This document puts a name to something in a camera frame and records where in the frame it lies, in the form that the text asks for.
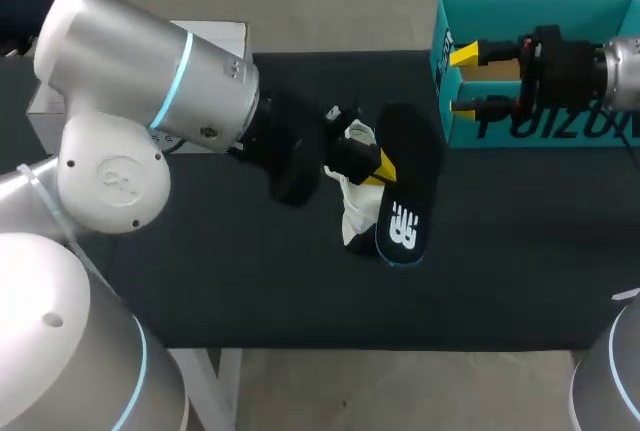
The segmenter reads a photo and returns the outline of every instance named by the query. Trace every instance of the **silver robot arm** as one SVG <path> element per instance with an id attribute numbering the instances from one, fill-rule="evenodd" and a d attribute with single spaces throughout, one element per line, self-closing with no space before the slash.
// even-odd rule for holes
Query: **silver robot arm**
<path id="1" fill-rule="evenodd" d="M 259 98 L 253 64 L 121 0 L 56 0 L 34 67 L 69 118 L 99 111 L 220 153 Z"/>
<path id="2" fill-rule="evenodd" d="M 120 0 L 55 0 L 37 77 L 65 100 L 56 194 L 79 227 L 120 234 L 151 222 L 169 168 L 147 128 L 224 153 L 258 107 L 258 71 Z"/>
<path id="3" fill-rule="evenodd" d="M 640 36 L 613 38 L 603 54 L 607 75 L 603 104 L 612 111 L 640 112 Z"/>

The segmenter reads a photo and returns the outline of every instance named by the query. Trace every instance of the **gray floor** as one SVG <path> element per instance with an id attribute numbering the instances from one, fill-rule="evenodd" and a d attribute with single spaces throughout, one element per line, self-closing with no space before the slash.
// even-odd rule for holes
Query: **gray floor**
<path id="1" fill-rule="evenodd" d="M 167 18 L 246 20 L 254 50 L 430 47 L 437 0 L 131 0 Z M 569 430 L 568 353 L 250 351 L 240 431 Z"/>

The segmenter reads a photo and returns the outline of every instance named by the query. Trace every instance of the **dark table surface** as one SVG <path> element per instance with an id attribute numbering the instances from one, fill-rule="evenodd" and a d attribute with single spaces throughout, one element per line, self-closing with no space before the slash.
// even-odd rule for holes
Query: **dark table surface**
<path id="1" fill-rule="evenodd" d="M 43 157 L 24 118 L 29 62 L 1 63 L 0 171 Z M 437 119 L 426 52 L 258 55 L 267 86 L 325 106 L 359 92 Z M 169 347 L 582 349 L 640 287 L 640 177 L 622 149 L 450 150 L 418 268 L 342 247 L 339 187 L 302 210 L 225 156 L 169 158 L 173 188 L 139 233 L 86 246 Z"/>

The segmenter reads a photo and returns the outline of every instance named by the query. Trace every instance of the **table leg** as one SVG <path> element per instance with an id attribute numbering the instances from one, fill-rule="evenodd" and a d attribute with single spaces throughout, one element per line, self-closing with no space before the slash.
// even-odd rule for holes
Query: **table leg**
<path id="1" fill-rule="evenodd" d="M 170 349 L 184 379 L 187 395 L 206 431 L 235 431 L 235 414 L 216 376 L 206 349 Z"/>

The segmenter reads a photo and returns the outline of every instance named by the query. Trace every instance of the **black insole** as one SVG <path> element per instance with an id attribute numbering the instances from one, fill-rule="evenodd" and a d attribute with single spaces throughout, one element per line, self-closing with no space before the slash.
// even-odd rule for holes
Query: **black insole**
<path id="1" fill-rule="evenodd" d="M 396 168 L 396 182 L 385 186 L 380 204 L 378 251 L 393 265 L 418 264 L 427 249 L 444 143 L 426 113 L 409 104 L 383 109 L 376 141 Z"/>

